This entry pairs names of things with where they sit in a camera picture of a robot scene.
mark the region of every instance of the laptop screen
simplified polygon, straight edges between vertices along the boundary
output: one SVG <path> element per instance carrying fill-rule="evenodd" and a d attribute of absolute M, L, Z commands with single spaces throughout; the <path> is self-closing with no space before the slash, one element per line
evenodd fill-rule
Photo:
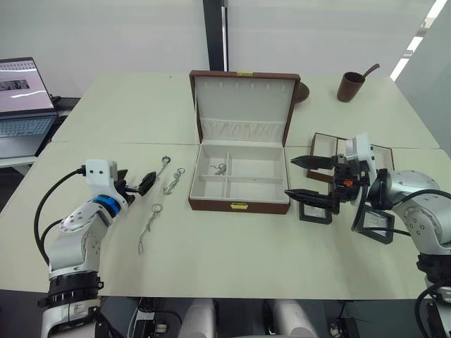
<path fill-rule="evenodd" d="M 0 114 L 53 108 L 32 58 L 0 60 Z"/>

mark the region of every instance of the black cable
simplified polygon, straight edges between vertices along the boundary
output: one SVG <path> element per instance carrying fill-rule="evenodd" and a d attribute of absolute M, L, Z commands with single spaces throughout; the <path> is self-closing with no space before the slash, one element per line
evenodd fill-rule
<path fill-rule="evenodd" d="M 85 167 L 82 166 L 81 168 L 74 170 L 71 173 L 68 173 L 66 176 L 61 178 L 57 183 L 54 184 L 52 188 L 49 189 L 49 191 L 42 197 L 42 200 L 40 201 L 39 205 L 37 206 L 36 213 L 35 213 L 35 221 L 33 223 L 33 231 L 35 233 L 35 242 L 37 245 L 37 248 L 39 249 L 39 252 L 41 253 L 42 258 L 45 260 L 45 263 L 49 264 L 49 257 L 46 255 L 44 247 L 41 245 L 41 240 L 39 238 L 39 217 L 41 216 L 41 210 L 44 206 L 44 203 L 49 198 L 52 192 L 64 181 L 66 181 L 68 178 L 76 175 L 76 174 L 85 174 Z"/>
<path fill-rule="evenodd" d="M 362 185 L 362 197 L 360 198 L 359 208 L 357 208 L 357 213 L 355 214 L 354 222 L 352 222 L 352 226 L 351 226 L 352 231 L 354 231 L 354 229 L 357 226 L 357 223 L 360 221 L 360 218 L 362 218 L 362 213 L 364 212 L 367 193 L 368 193 L 368 185 L 363 184 Z"/>
<path fill-rule="evenodd" d="M 436 189 L 424 189 L 424 190 L 419 190 L 417 192 L 412 192 L 411 194 L 403 197 L 401 199 L 401 201 L 397 202 L 395 205 L 404 203 L 405 201 L 408 201 L 410 199 L 413 199 L 414 197 L 417 197 L 419 195 L 424 195 L 424 194 L 435 194 L 435 195 L 440 195 L 440 196 L 446 197 L 447 199 L 451 199 L 451 194 L 449 192 L 442 192 L 441 190 L 436 190 Z"/>
<path fill-rule="evenodd" d="M 346 306 L 346 301 L 343 301 L 343 305 L 341 305 L 340 314 L 338 315 L 337 318 L 341 318 L 341 315 L 343 314 L 343 311 L 345 310 L 345 306 Z"/>
<path fill-rule="evenodd" d="M 49 231 L 50 231 L 51 229 L 53 229 L 53 227 L 54 227 L 55 225 L 59 224 L 62 220 L 63 220 L 63 218 L 60 219 L 60 220 L 56 220 L 55 222 L 53 222 L 52 224 L 50 224 L 48 227 L 46 227 L 45 230 L 44 230 L 44 232 L 42 233 L 42 235 L 41 235 L 41 245 L 42 245 L 42 248 L 44 249 L 44 252 L 45 252 L 45 248 L 44 248 L 45 237 L 47 237 L 47 234 L 49 233 Z"/>
<path fill-rule="evenodd" d="M 426 332 L 426 329 L 424 328 L 423 322 L 421 321 L 421 316 L 420 316 L 421 302 L 423 301 L 424 297 L 426 297 L 427 294 L 430 294 L 431 292 L 435 291 L 439 287 L 442 287 L 447 282 L 451 282 L 451 281 L 440 280 L 440 281 L 436 282 L 435 284 L 432 284 L 430 287 L 428 287 L 426 290 L 424 290 L 422 293 L 420 293 L 420 295 L 418 296 L 418 298 L 415 301 L 415 307 L 414 307 L 415 320 L 416 320 L 418 328 L 420 329 L 420 332 L 424 338 L 429 338 L 429 336 L 428 336 L 428 333 Z"/>
<path fill-rule="evenodd" d="M 138 310 L 142 312 L 155 312 L 161 305 L 161 298 L 152 297 L 147 298 L 143 297 L 137 303 Z"/>
<path fill-rule="evenodd" d="M 180 325 L 182 325 L 182 318 L 175 311 L 158 310 L 158 311 L 152 311 L 152 312 L 154 312 L 154 313 L 167 313 L 167 314 L 173 315 L 174 317 L 177 317 L 178 322 L 180 323 Z"/>
<path fill-rule="evenodd" d="M 362 229 L 359 229 L 359 232 L 362 231 L 387 231 L 387 232 L 394 232 L 396 234 L 403 234 L 404 236 L 410 236 L 410 233 L 407 231 L 402 231 L 398 229 L 388 229 L 386 227 L 364 227 Z"/>

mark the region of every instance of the gold label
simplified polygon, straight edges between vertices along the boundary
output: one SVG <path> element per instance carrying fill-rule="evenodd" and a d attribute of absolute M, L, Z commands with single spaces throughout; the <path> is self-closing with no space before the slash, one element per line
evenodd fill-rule
<path fill-rule="evenodd" d="M 230 207 L 232 209 L 247 209 L 249 206 L 247 203 L 231 203 Z"/>
<path fill-rule="evenodd" d="M 252 77 L 254 76 L 253 72 L 237 72 L 238 76 Z"/>

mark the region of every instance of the white table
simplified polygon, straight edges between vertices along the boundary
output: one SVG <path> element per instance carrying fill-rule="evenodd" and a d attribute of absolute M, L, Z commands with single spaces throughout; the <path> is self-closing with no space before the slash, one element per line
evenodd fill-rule
<path fill-rule="evenodd" d="M 25 176 L 30 169 L 28 165 L 33 164 L 35 161 L 35 156 L 0 158 L 0 168 L 12 167 Z"/>
<path fill-rule="evenodd" d="M 389 77 L 371 76 L 349 103 L 335 95 L 340 77 L 302 77 L 310 97 L 296 105 L 287 146 L 310 146 L 314 132 L 399 148 L 438 148 Z M 197 144 L 188 74 L 104 74 L 75 107 L 58 142 Z"/>
<path fill-rule="evenodd" d="M 383 245 L 350 231 L 355 207 L 343 204 L 331 225 L 298 220 L 292 204 L 287 215 L 192 211 L 187 202 L 198 146 L 157 144 L 51 143 L 33 165 L 0 215 L 0 289 L 46 292 L 47 267 L 36 249 L 32 221 L 43 194 L 86 158 L 108 158 L 127 168 L 128 182 L 158 170 L 161 157 L 173 161 L 145 197 L 137 197 L 102 242 L 102 294 L 112 296 L 185 296 L 295 299 L 412 299 L 424 289 L 411 239 L 395 235 Z M 287 148 L 286 158 L 309 148 Z M 394 149 L 395 167 L 422 170 L 442 189 L 451 189 L 451 160 L 439 149 Z M 170 196 L 164 196 L 176 168 L 186 168 Z M 326 191 L 288 165 L 291 187 Z M 83 177 L 58 188 L 42 211 L 42 229 L 90 198 Z M 153 203 L 161 217 L 146 237 L 144 255 L 137 239 Z M 403 228 L 396 217 L 395 226 Z M 55 238 L 52 231 L 48 243 Z"/>

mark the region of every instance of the open jewelry box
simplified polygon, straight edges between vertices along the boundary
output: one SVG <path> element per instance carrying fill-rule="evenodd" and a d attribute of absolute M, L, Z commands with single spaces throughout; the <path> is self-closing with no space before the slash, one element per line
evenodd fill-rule
<path fill-rule="evenodd" d="M 190 81 L 201 142 L 191 208 L 287 213 L 283 147 L 299 75 L 193 70 Z"/>

